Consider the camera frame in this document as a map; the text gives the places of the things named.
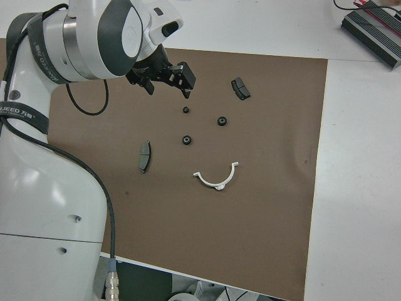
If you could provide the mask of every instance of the small black wheel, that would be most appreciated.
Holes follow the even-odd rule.
[[[192,142],[192,138],[188,135],[183,136],[182,143],[185,145],[189,145]]]
[[[227,119],[224,116],[221,116],[218,118],[217,124],[223,127],[227,124]]]

